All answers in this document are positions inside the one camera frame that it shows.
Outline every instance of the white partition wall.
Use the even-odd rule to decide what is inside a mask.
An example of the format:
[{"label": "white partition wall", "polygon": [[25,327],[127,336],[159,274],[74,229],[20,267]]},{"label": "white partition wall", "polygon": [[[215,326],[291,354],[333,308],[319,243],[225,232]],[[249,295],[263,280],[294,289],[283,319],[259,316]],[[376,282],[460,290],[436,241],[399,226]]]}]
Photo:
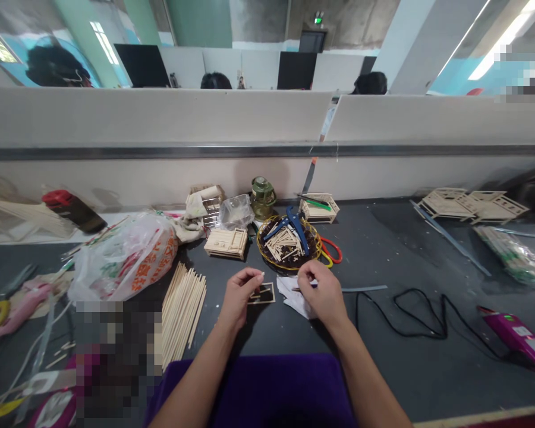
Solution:
[{"label": "white partition wall", "polygon": [[[41,184],[66,188],[97,206],[184,203],[192,185],[221,184],[228,196],[262,175],[280,199],[301,192],[310,158],[64,160],[0,162],[0,177],[33,200]],[[319,158],[310,190],[336,200],[410,196],[420,188],[478,189],[535,168],[535,156]]]},{"label": "white partition wall", "polygon": [[168,75],[174,73],[183,89],[199,89],[205,74],[202,48],[161,46],[160,55]]},{"label": "white partition wall", "polygon": [[207,73],[224,74],[232,85],[238,87],[238,73],[242,70],[242,51],[239,49],[203,48],[204,68]]},{"label": "white partition wall", "polygon": [[341,96],[325,141],[535,143],[535,103],[489,97]]},{"label": "white partition wall", "polygon": [[331,93],[0,88],[0,148],[316,141]]},{"label": "white partition wall", "polygon": [[312,90],[352,92],[363,61],[361,55],[317,54]]},{"label": "white partition wall", "polygon": [[242,69],[246,79],[246,88],[278,88],[279,51],[242,50]]}]

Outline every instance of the white plastic bag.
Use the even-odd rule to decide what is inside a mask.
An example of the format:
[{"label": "white plastic bag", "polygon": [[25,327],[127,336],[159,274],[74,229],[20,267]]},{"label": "white plastic bag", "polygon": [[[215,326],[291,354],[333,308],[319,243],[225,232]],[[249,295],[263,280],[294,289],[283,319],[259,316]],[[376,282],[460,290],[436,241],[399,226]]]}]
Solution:
[{"label": "white plastic bag", "polygon": [[172,266],[177,242],[171,224],[142,213],[125,220],[74,256],[72,301],[123,301],[158,281]]},{"label": "white plastic bag", "polygon": [[247,194],[226,199],[220,205],[220,228],[224,230],[246,229],[254,221],[250,196]]}]

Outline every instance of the red thermos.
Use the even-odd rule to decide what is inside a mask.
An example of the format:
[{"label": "red thermos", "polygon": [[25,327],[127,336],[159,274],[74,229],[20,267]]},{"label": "red thermos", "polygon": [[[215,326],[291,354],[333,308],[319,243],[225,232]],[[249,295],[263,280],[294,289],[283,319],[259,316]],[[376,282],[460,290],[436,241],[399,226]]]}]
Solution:
[{"label": "red thermos", "polygon": [[42,196],[42,201],[51,211],[68,219],[86,234],[97,233],[107,226],[105,220],[67,190],[54,190],[46,193]]}]

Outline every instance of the purple cushion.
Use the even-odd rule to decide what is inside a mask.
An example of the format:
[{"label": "purple cushion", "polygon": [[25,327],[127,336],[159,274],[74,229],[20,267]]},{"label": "purple cushion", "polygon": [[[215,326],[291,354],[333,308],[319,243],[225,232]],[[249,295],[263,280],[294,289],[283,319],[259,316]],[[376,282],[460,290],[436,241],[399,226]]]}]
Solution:
[{"label": "purple cushion", "polygon": [[[149,399],[145,426],[190,363],[169,364]],[[339,361],[330,354],[311,354],[240,357],[228,363],[209,426],[357,427],[357,423]]]}]

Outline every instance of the black table surface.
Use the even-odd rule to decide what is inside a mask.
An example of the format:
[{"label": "black table surface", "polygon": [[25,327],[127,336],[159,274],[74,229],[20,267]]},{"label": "black table surface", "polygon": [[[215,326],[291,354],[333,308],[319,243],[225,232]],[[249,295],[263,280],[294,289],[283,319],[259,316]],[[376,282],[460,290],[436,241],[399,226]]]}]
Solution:
[{"label": "black table surface", "polygon": [[[392,303],[395,294],[416,287],[435,301],[438,313],[439,299],[446,294],[470,325],[500,355],[506,353],[506,348],[477,314],[476,305],[513,313],[535,333],[535,285],[522,285],[509,277],[471,226],[452,220],[440,221],[490,270],[492,276],[489,278],[428,226],[407,199],[343,201],[339,206],[341,211],[335,223],[316,225],[319,233],[339,245],[343,252],[342,263],[335,265],[332,272],[344,288],[387,285],[388,289],[373,291],[372,297],[398,329],[424,332],[424,327],[404,316]],[[279,207],[278,211],[285,212],[285,209]],[[535,233],[535,225],[527,224],[527,221],[508,227]],[[528,244],[535,245],[535,240]],[[4,278],[12,277],[13,272],[31,262],[40,265],[39,273],[57,271],[61,267],[59,255],[72,247],[74,244],[0,246],[0,287]],[[194,358],[214,326],[225,284],[231,275],[249,265],[264,270],[265,281],[276,284],[276,273],[263,261],[255,243],[248,246],[245,262],[209,257],[203,247],[202,240],[187,244],[180,248],[175,260],[175,264],[182,261],[193,267],[197,273],[205,275],[207,281],[206,299],[194,345],[185,351],[184,359]],[[131,339],[133,336],[126,334],[121,336],[121,341],[136,342],[133,348],[139,354],[146,350],[146,343],[151,340],[149,334],[152,333],[155,317],[150,314],[158,310],[172,271],[127,303],[136,308],[132,311],[144,314],[132,322],[138,325],[139,319],[143,319],[148,326],[137,328],[139,339]],[[352,320],[355,299],[354,294],[345,294]],[[359,299],[358,326],[363,341],[413,422],[535,405],[535,373],[494,360],[451,309],[448,339],[404,338],[386,324],[371,302],[364,297]],[[434,325],[425,304],[418,298],[409,296],[404,304]],[[59,303],[56,313],[61,308],[63,306]],[[92,318],[71,309],[69,315],[54,326],[44,362],[53,361],[54,352],[70,340],[72,334],[78,344],[107,341],[107,334],[103,333],[105,330],[100,328],[100,324],[109,321],[115,319]],[[44,319],[31,320],[15,335],[0,339],[0,394],[12,382],[27,350],[43,331],[44,324]],[[76,325],[73,333],[70,331],[72,325]],[[108,346],[102,352],[110,354],[118,351],[114,346]],[[250,307],[248,323],[237,339],[233,355],[329,352],[334,353],[335,349],[324,327],[317,320],[310,322],[284,305],[283,296],[276,293],[276,303]],[[151,366],[151,361],[145,358],[136,364]],[[63,361],[53,369],[61,369],[64,365]],[[22,380],[27,380],[29,366]],[[138,396],[125,400],[124,406],[131,407],[121,415],[125,418],[121,420],[125,426],[139,426],[145,408],[146,386],[158,382],[158,377],[145,375],[146,370],[132,373],[128,381],[135,383],[134,387],[122,392],[123,395]],[[34,399],[32,407],[39,402],[39,399]],[[0,426],[9,426],[9,422],[8,418],[3,418]]]}]

